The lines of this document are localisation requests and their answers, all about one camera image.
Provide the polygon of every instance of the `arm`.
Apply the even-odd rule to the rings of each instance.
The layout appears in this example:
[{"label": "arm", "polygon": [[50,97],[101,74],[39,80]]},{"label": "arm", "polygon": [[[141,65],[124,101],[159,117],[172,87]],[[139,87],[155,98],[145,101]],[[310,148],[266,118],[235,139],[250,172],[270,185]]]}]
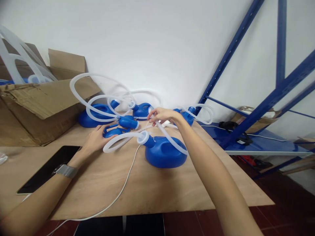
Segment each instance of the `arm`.
[{"label": "arm", "polygon": [[[101,149],[110,138],[103,138],[104,128],[109,125],[97,126],[87,137],[82,149],[67,164],[80,168],[88,157]],[[5,235],[33,235],[46,222],[68,187],[71,179],[55,174],[12,212],[3,218],[0,227]]]},{"label": "arm", "polygon": [[195,169],[213,201],[226,236],[263,235],[240,190],[224,164],[178,112],[157,108],[150,122],[173,120],[182,135]]}]

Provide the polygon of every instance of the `wrist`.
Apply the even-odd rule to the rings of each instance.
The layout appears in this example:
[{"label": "wrist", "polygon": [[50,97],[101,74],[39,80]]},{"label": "wrist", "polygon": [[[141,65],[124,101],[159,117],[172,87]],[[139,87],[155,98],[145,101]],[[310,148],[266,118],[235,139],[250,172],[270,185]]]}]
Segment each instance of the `wrist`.
[{"label": "wrist", "polygon": [[184,117],[180,113],[176,112],[173,114],[172,120],[175,124],[177,124],[184,120]]},{"label": "wrist", "polygon": [[73,156],[73,158],[71,158],[67,166],[79,169],[89,156],[90,156],[89,152],[87,152],[84,149],[81,149]]}]

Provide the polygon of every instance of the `white wall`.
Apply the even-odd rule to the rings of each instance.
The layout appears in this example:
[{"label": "white wall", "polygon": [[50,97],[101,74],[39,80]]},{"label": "white wall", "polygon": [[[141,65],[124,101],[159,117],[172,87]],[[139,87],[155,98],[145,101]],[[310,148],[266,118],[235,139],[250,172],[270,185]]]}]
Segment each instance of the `white wall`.
[{"label": "white wall", "polygon": [[[174,108],[199,100],[251,2],[6,0],[0,5],[0,24],[34,43],[48,64],[48,48],[83,55],[89,72],[118,79],[130,89],[154,90],[164,98],[164,107]],[[315,48],[314,4],[288,1],[286,74]],[[211,96],[234,107],[255,107],[274,89],[276,22],[277,1],[266,0]],[[110,92],[107,81],[98,83]],[[313,107],[309,110],[314,96],[294,110],[315,115]],[[209,104],[216,121],[233,114]],[[315,132],[314,127],[312,119],[290,113],[270,130],[294,138]]]}]

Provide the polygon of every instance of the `person's left hand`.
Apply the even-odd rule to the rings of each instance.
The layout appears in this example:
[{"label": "person's left hand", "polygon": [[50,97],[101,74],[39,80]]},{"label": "person's left hand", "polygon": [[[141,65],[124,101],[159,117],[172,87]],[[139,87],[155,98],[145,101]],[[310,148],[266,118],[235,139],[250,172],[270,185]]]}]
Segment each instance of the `person's left hand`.
[{"label": "person's left hand", "polygon": [[117,136],[113,135],[109,138],[103,137],[104,129],[112,124],[107,125],[98,125],[86,138],[86,141],[81,148],[80,151],[78,151],[73,158],[69,161],[67,164],[68,166],[74,167],[74,168],[80,168],[85,161],[88,159],[89,156],[91,156],[94,152],[100,150],[107,144],[111,139]]},{"label": "person's left hand", "polygon": [[107,144],[111,139],[118,136],[117,134],[109,137],[104,138],[103,132],[104,129],[108,126],[111,126],[111,124],[107,125],[98,125],[87,137],[81,151],[87,153],[88,155],[91,155],[93,152],[100,150]]}]

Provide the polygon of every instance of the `blue metal shelf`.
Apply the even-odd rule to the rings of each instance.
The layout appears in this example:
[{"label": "blue metal shelf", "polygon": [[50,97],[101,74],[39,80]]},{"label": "blue metal shelf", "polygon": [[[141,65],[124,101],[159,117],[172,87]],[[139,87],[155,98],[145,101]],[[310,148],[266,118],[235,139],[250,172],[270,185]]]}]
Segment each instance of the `blue metal shelf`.
[{"label": "blue metal shelf", "polygon": [[[212,126],[218,127],[218,123],[212,123]],[[215,127],[203,127],[203,129],[218,143],[221,144],[224,139],[229,135],[229,133],[220,128]],[[280,137],[273,132],[268,130],[261,130],[255,135],[261,135],[264,137],[284,140],[283,137]],[[276,140],[266,139],[262,137],[250,136],[253,140],[248,146],[241,145],[237,142],[231,142],[225,149],[229,155],[277,155],[277,156],[300,156],[306,157],[312,154],[312,152],[290,142],[279,142]]]},{"label": "blue metal shelf", "polygon": [[[217,81],[222,75],[226,65],[231,59],[233,53],[235,52],[237,46],[241,42],[243,36],[245,35],[247,29],[252,23],[254,17],[256,16],[258,10],[263,4],[263,0],[254,0],[251,4],[247,14],[245,15],[242,23],[240,24],[235,36],[230,43],[227,51],[225,52],[220,64],[218,65],[215,73],[213,74],[207,88],[205,89],[202,97],[199,100],[199,103],[205,103],[208,99],[229,108],[232,111],[235,111],[239,114],[242,114],[246,119],[242,123],[239,124],[236,129],[230,134],[225,135],[222,139],[220,139],[220,146],[228,151],[230,147],[236,147],[239,149],[243,149],[244,147],[239,144],[235,144],[235,140],[237,137],[241,136],[248,128],[250,128],[256,121],[258,121],[266,112],[268,112],[276,103],[278,103],[283,97],[285,97],[295,86],[297,86],[303,79],[305,79],[314,69],[315,69],[315,50],[313,50],[308,57],[306,57],[299,65],[289,74],[286,78],[284,77],[285,72],[285,50],[286,50],[286,9],[287,2],[286,0],[278,0],[278,27],[277,27],[277,64],[276,64],[276,86],[275,89],[260,103],[254,111],[250,114],[244,114],[242,111],[231,107],[228,104],[225,104],[221,101],[218,101],[212,97],[210,97],[210,93],[214,89]],[[296,111],[292,111],[291,108],[295,106],[299,101],[301,101],[304,97],[310,94],[313,90],[315,90],[315,81],[308,86],[304,91],[302,91],[298,96],[296,96],[293,100],[291,100],[286,106],[283,107],[280,116],[282,116],[285,112],[290,111],[296,114],[304,115],[309,118],[315,118],[313,116],[302,114]],[[197,107],[195,110],[195,115],[198,115],[201,107]],[[260,139],[254,138],[254,145],[259,144]]]}]

